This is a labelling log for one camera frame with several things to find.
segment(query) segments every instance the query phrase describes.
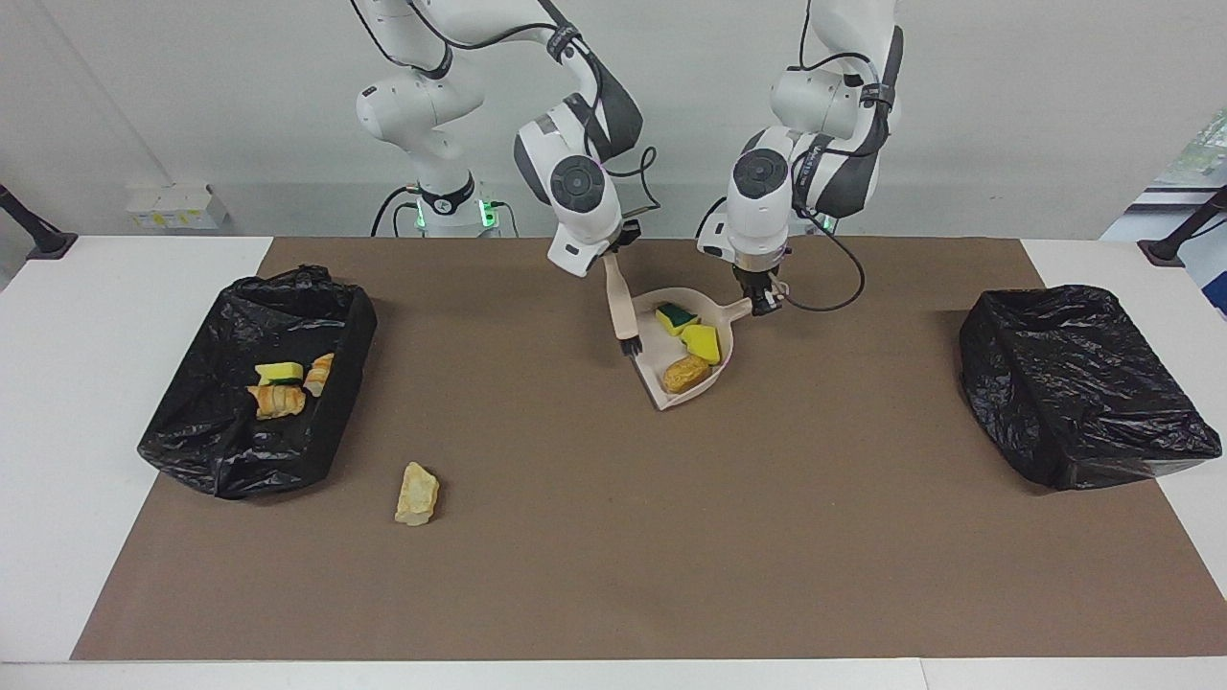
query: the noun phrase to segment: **brown paper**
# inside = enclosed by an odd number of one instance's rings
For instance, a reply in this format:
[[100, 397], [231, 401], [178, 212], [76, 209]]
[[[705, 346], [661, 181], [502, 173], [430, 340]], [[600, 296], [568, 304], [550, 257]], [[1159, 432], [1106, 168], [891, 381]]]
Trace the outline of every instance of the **brown paper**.
[[[277, 239], [379, 330], [323, 484], [231, 503], [160, 479], [76, 659], [605, 659], [1227, 654], [1227, 604], [1155, 483], [1018, 478], [957, 383], [984, 290], [1038, 287], [1017, 242], [849, 239], [854, 307], [736, 324], [698, 400], [654, 411], [604, 285], [536, 241]], [[632, 289], [739, 295], [691, 242]], [[798, 242], [799, 298], [854, 274]], [[401, 471], [443, 483], [393, 522]]]

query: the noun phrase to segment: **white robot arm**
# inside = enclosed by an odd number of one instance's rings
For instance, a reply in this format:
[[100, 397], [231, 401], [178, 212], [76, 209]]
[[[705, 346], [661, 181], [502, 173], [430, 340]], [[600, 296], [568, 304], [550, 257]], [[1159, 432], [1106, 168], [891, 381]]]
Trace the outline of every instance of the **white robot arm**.
[[699, 228], [699, 250], [734, 265], [756, 316], [780, 307], [774, 275], [793, 219], [847, 217], [874, 194], [903, 61], [894, 5], [811, 0], [805, 31], [832, 55], [780, 75], [772, 90], [780, 125], [746, 144], [729, 179], [728, 212]]
[[434, 215], [465, 207], [474, 182], [460, 151], [434, 128], [481, 106], [470, 65], [455, 49], [533, 41], [579, 80], [577, 93], [515, 139], [515, 162], [558, 228], [550, 260], [577, 276], [615, 247], [622, 209], [601, 163], [636, 146], [643, 115], [551, 0], [362, 0], [377, 43], [410, 74], [368, 87], [358, 114], [377, 138], [410, 152]]

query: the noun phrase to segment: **bread piece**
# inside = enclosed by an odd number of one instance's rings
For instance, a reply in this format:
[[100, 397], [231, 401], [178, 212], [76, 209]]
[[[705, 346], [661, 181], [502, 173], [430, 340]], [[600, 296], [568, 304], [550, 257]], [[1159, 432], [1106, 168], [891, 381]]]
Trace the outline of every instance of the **bread piece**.
[[297, 386], [248, 386], [255, 398], [255, 419], [270, 420], [297, 415], [307, 406], [307, 394]]
[[333, 356], [335, 352], [329, 352], [323, 357], [317, 359], [310, 365], [310, 371], [307, 372], [307, 381], [303, 382], [303, 388], [310, 392], [315, 398], [319, 398], [324, 393], [324, 384], [328, 383], [328, 374], [333, 372]]
[[712, 376], [712, 367], [703, 357], [687, 355], [665, 370], [665, 390], [672, 394], [685, 393]]
[[431, 522], [439, 497], [439, 480], [417, 463], [409, 463], [396, 501], [396, 522], [420, 527]]

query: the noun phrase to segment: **yellow-green sponge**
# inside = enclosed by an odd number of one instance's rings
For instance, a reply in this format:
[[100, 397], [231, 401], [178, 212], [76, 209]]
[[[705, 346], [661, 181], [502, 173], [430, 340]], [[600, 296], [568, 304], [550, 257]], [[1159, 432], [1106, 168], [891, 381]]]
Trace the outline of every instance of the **yellow-green sponge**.
[[698, 317], [677, 304], [665, 302], [664, 304], [656, 307], [656, 320], [660, 322], [660, 325], [665, 327], [669, 335], [677, 338], [682, 334], [682, 329], [687, 325], [698, 323]]
[[715, 366], [720, 363], [720, 338], [714, 327], [687, 325], [682, 329], [682, 343], [691, 355]]
[[260, 374], [260, 386], [292, 386], [302, 383], [303, 366], [298, 362], [255, 365], [255, 373]]

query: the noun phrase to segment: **plastic bag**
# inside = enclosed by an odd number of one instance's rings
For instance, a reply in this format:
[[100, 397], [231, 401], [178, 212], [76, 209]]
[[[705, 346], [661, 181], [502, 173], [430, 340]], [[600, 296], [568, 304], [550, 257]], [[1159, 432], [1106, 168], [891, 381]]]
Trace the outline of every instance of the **plastic bag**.
[[1107, 290], [985, 292], [960, 345], [975, 419], [1031, 481], [1099, 489], [1222, 454], [1218, 433]]
[[[137, 452], [221, 498], [302, 489], [328, 475], [362, 384], [375, 314], [361, 287], [323, 266], [247, 277], [221, 291]], [[255, 365], [335, 352], [323, 394], [294, 416], [256, 421]]]

